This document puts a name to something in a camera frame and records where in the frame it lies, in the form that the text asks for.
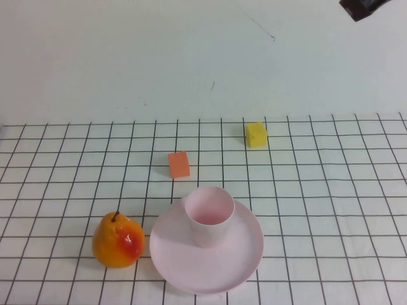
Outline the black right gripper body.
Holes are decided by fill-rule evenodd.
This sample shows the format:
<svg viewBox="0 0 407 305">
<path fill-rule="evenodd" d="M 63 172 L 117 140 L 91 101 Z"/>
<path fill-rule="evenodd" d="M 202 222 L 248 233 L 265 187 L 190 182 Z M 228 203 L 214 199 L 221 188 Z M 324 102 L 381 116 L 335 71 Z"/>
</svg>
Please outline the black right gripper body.
<svg viewBox="0 0 407 305">
<path fill-rule="evenodd" d="M 385 0 L 340 0 L 339 4 L 353 21 L 358 22 L 372 15 L 385 4 Z"/>
</svg>

